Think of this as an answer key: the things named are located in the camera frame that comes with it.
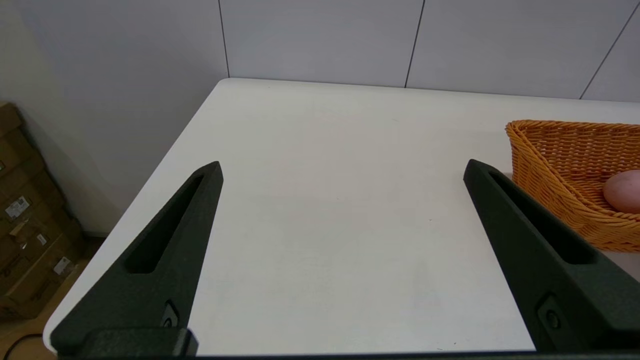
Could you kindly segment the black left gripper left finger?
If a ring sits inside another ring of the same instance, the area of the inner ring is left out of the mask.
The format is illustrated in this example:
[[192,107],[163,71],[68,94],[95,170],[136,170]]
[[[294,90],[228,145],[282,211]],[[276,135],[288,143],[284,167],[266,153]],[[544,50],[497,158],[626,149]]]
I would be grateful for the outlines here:
[[218,201],[219,162],[190,175],[52,331],[60,357],[192,357],[188,328]]

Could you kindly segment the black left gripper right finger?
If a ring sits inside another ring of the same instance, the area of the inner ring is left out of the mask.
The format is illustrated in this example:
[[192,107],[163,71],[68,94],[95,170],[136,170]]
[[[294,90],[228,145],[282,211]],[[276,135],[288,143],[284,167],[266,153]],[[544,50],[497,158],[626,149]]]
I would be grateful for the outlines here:
[[538,351],[638,353],[635,278],[493,166],[463,180]]

